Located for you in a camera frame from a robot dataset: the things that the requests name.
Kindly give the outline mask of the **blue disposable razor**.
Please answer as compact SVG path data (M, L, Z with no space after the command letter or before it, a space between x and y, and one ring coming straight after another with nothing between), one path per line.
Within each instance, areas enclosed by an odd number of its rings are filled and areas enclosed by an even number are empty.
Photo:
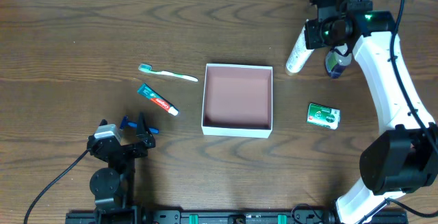
M137 123L135 123L133 121L130 121L128 116L124 116L122 121L121 121L121 123L120 123L119 129L123 130L126 127L136 128L137 127ZM150 127L149 129L150 129L152 134L158 134L159 133L159 130L156 129L156 128Z

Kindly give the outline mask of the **clear bottle dark cap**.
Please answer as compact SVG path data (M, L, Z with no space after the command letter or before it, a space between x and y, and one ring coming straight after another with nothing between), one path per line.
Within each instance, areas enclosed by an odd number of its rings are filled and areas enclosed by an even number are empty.
M337 79L350 65L351 61L352 54L348 52L346 44L332 47L325 58L327 75L332 79Z

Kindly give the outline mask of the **teal red toothpaste tube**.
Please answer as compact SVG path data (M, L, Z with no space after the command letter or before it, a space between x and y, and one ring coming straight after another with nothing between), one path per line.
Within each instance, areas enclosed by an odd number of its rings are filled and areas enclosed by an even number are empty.
M173 116L177 116L179 114L178 109L176 109L176 107L174 107L173 104L165 100L161 95L155 92L147 84L143 83L141 87L138 88L137 93L142 95L143 97L146 97L148 100L152 101L153 103L157 104L159 107L167 111L167 113Z

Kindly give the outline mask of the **white cosmetic tube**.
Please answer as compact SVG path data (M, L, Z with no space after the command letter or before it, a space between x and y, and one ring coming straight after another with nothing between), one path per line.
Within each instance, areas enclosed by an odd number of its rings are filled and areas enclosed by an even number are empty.
M286 73L288 75L295 75L300 72L312 53L313 49L306 47L305 26L303 26L294 48L285 63Z

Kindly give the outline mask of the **green soap packet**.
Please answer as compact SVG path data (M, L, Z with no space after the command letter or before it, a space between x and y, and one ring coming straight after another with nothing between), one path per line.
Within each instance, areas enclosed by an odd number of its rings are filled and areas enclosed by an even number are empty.
M310 103L307 112L307 122L329 129L337 129L341 118L338 109Z

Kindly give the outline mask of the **white cardboard box pink inside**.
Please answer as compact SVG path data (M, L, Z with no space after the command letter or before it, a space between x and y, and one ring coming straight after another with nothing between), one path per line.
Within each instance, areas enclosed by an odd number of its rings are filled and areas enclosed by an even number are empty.
M201 129L206 136L268 138L273 129L273 68L207 64Z

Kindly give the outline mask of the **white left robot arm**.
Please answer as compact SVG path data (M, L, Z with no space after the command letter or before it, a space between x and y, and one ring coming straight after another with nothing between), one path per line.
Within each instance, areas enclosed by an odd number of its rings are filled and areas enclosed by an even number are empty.
M124 118L119 126L103 119L95 133L88 137L90 155L107 163L90 178L90 191L94 195L96 223L145 223L147 214L133 202L135 160L145 158L155 147L155 138L139 113L135 124L137 142L122 145L124 127L130 126Z

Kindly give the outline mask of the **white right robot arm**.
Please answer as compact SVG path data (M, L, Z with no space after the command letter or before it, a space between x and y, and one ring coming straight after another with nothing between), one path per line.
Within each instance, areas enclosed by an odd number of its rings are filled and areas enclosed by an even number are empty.
M437 124L420 100L400 49L400 16L371 0L309 0L308 49L347 46L365 75L379 137L361 154L360 178L335 202L338 223L366 223L390 203L437 177Z

